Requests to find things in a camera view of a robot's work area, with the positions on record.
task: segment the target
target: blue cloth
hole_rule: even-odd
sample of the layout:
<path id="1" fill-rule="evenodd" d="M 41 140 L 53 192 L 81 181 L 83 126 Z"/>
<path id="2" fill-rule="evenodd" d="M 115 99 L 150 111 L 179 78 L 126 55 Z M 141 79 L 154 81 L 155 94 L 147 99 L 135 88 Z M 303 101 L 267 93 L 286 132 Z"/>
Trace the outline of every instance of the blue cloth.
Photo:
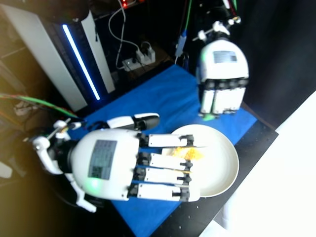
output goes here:
<path id="1" fill-rule="evenodd" d="M 187 124 L 204 124 L 221 131 L 233 144 L 256 121 L 243 109 L 233 116 L 223 115 L 220 119 L 203 121 L 198 116 L 199 107 L 195 77 L 178 66 L 172 66 L 86 119 L 93 123 L 118 116 L 154 112 L 160 114 L 160 124 L 146 133 L 171 133 Z M 81 138 L 85 133 L 78 129 L 71 133 L 71 137 Z M 137 198 L 112 203 L 137 237 L 152 234 L 180 204 Z"/>

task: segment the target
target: white floor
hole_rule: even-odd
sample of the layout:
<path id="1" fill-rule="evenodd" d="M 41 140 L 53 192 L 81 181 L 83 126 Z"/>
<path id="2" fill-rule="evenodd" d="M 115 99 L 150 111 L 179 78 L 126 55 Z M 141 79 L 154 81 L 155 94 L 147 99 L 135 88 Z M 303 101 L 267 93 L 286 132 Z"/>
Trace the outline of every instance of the white floor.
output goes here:
<path id="1" fill-rule="evenodd" d="M 316 92 L 277 130 L 279 136 L 201 237 L 316 237 Z"/>

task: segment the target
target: yellow food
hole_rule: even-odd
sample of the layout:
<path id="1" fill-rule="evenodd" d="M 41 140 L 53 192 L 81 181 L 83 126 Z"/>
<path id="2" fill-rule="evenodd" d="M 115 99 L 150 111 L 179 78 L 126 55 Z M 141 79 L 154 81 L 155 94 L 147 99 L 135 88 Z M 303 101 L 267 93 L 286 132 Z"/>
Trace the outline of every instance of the yellow food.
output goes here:
<path id="1" fill-rule="evenodd" d="M 178 147 L 173 151 L 173 157 L 184 158 L 186 160 L 194 160 L 194 159 L 201 159 L 204 155 L 198 151 L 196 148 L 182 148 Z"/>

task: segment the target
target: power cord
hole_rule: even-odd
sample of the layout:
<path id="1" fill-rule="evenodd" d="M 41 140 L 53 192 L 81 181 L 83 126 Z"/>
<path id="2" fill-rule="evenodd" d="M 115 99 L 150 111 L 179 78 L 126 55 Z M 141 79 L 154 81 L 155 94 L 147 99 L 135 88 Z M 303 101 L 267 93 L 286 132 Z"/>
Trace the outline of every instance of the power cord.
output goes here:
<path id="1" fill-rule="evenodd" d="M 135 43 L 133 43 L 133 42 L 131 42 L 131 41 L 128 41 L 128 40 L 123 40 L 124 27 L 125 27 L 125 22 L 126 22 L 126 15 L 125 15 L 124 7 L 123 7 L 121 1 L 118 0 L 118 2 L 119 2 L 119 5 L 120 5 L 120 9 L 117 10 L 115 13 L 113 13 L 113 15 L 110 17 L 108 26 L 109 26 L 109 31 L 110 31 L 111 35 L 112 35 L 114 38 L 116 38 L 117 40 L 120 41 L 120 45 L 119 45 L 119 48 L 118 48 L 118 54 L 117 54 L 117 59 L 116 59 L 116 62 L 115 62 L 115 66 L 116 66 L 117 69 L 123 69 L 124 67 L 118 67 L 119 54 L 120 54 L 120 51 L 121 51 L 123 42 L 125 42 L 125 43 L 130 43 L 130 44 L 134 45 L 135 47 L 137 47 L 137 50 L 138 50 L 138 51 L 140 51 L 140 49 L 139 49 L 139 47 L 138 47 L 137 44 L 135 44 Z M 128 6 L 134 4 L 135 2 L 136 2 L 136 0 L 133 1 L 133 2 L 131 2 L 130 4 L 128 4 Z M 122 11 L 122 13 L 123 13 L 123 25 L 122 25 L 121 36 L 120 36 L 120 38 L 118 38 L 117 36 L 115 36 L 115 35 L 113 34 L 113 32 L 112 32 L 112 30 L 111 30 L 111 20 L 112 20 L 112 18 L 113 18 L 116 14 L 118 14 L 120 11 Z"/>

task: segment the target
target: electrical outlet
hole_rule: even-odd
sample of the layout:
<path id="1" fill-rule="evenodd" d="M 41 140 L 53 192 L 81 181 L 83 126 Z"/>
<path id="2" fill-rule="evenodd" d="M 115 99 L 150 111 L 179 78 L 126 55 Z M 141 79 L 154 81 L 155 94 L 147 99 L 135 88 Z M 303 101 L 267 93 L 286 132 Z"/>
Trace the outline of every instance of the electrical outlet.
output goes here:
<path id="1" fill-rule="evenodd" d="M 147 55 L 137 50 L 136 57 L 136 62 L 133 62 L 133 58 L 122 61 L 125 71 L 133 71 L 135 69 L 141 68 L 142 66 L 152 64 L 156 61 L 156 53 L 151 47 L 148 49 Z"/>

